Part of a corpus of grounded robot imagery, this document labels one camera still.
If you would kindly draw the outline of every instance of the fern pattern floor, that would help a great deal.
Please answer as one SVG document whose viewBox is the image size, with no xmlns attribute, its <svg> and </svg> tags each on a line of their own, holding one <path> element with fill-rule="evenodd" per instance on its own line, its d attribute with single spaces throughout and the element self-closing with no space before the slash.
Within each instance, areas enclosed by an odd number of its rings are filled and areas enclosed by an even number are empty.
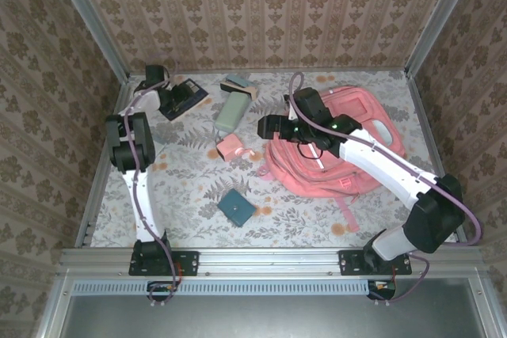
<svg viewBox="0 0 507 338">
<path fill-rule="evenodd" d="M 350 205 L 360 231 L 349 232 L 345 218 L 331 199 L 294 196 L 279 182 L 265 181 L 256 171 L 263 164 L 263 144 L 257 121 L 285 109 L 292 73 L 240 74 L 257 83 L 259 98 L 252 102 L 235 134 L 253 157 L 223 162 L 215 150 L 213 122 L 227 99 L 219 89 L 225 74 L 192 74 L 210 96 L 170 123 L 162 115 L 150 119 L 157 159 L 151 166 L 154 196 L 161 226 L 174 247 L 345 247 L 363 245 L 381 229 L 400 224 L 408 215 L 384 187 L 362 195 Z M 186 76 L 177 76 L 177 81 Z M 370 90 L 395 122 L 409 161 L 432 170 L 429 153 L 401 71 L 305 73 L 305 85 L 332 89 L 354 85 Z M 236 188 L 257 206 L 243 226 L 232 225 L 216 204 Z M 130 247 L 135 242 L 132 205 L 120 173 L 112 168 L 93 233 L 94 247 Z"/>
</svg>

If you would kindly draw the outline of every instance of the orange spot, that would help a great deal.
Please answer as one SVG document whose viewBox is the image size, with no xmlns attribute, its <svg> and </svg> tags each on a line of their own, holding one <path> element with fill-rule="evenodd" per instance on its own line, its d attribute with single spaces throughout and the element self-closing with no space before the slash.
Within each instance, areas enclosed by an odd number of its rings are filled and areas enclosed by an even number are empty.
<svg viewBox="0 0 507 338">
<path fill-rule="evenodd" d="M 250 160 L 251 161 L 260 161 L 262 159 L 262 153 L 261 152 L 256 152 L 255 154 L 251 154 L 249 156 Z"/>
<path fill-rule="evenodd" d="M 215 160 L 216 158 L 219 158 L 219 151 L 216 150 L 216 148 L 213 148 L 212 150 L 208 151 L 207 156 L 208 158 Z"/>
<path fill-rule="evenodd" d="M 331 226 L 331 233 L 337 237 L 340 237 L 341 235 L 345 234 L 345 227 L 341 223 L 334 223 Z"/>
</svg>

